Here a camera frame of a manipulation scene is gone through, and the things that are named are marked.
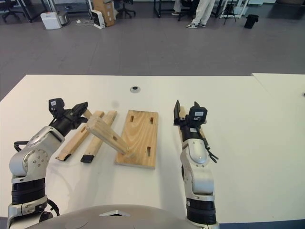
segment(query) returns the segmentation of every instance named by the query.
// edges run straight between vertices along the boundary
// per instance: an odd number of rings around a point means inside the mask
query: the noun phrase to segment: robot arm
[[[214,205],[214,180],[209,161],[218,159],[209,151],[200,126],[205,123],[207,110],[195,102],[185,118],[179,117],[180,104],[174,109],[174,125],[182,133],[182,176],[186,195],[187,219],[204,229],[218,229]]]
[[[25,142],[26,146],[22,150],[17,145],[20,142],[15,143],[18,152],[10,160],[10,171],[13,174],[12,203],[9,205],[7,228],[10,228],[14,219],[25,215],[37,213],[39,220],[45,217],[44,209],[49,202],[45,195],[45,176],[49,159],[64,142],[64,137],[87,121],[81,117],[87,106],[88,103],[85,102],[65,110],[62,99],[49,100],[53,121],[30,141]]]

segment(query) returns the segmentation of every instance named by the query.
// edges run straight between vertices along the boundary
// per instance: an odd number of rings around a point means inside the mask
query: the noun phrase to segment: cardboard box
[[[105,1],[107,3],[104,3],[104,0],[93,0],[93,6],[95,10],[98,10],[102,13],[106,27],[109,27],[115,24],[115,18],[113,14],[113,2],[112,0]]]

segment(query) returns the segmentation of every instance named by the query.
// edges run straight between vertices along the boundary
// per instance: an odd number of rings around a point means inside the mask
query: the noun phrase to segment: white pants
[[[181,0],[175,0],[175,4],[173,6],[173,10],[180,13],[182,8]]]
[[[196,10],[196,17],[192,20],[192,23],[205,25],[211,16],[214,3],[215,0],[200,0]]]

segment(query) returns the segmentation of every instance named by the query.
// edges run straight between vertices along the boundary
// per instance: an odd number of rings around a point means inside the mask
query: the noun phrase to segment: white table
[[[280,82],[269,85],[261,78],[25,76],[0,102],[0,216],[7,216],[11,199],[8,165],[15,153],[13,142],[28,140],[47,125],[48,100],[61,97],[66,108],[88,101],[92,112],[117,110],[112,126],[119,134],[128,109],[159,112],[155,170],[114,165],[115,150],[105,144],[91,164],[81,163],[90,137],[66,162],[55,159],[61,148],[54,154],[47,169],[46,193],[61,213],[121,203],[158,207],[183,218],[181,143],[173,126],[173,107],[179,99],[187,109],[194,101],[208,109],[203,129],[212,152],[220,158],[211,166],[220,223],[303,219],[305,128],[299,122],[305,108],[283,109],[268,91]],[[300,84],[305,85],[304,78]],[[139,94],[130,93],[134,85],[141,87]],[[299,89],[291,92],[299,94]]]

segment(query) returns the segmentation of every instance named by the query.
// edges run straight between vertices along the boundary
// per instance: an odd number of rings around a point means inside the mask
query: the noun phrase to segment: gray floor
[[[151,3],[128,7],[136,9],[136,18],[103,30],[72,21],[47,31],[39,20],[0,20],[0,99],[26,74],[305,73],[304,7],[290,14],[272,12],[273,6],[252,8],[261,17],[251,30],[243,28],[245,18],[225,26],[223,19],[210,18],[206,28],[190,30],[188,18],[155,18]]]

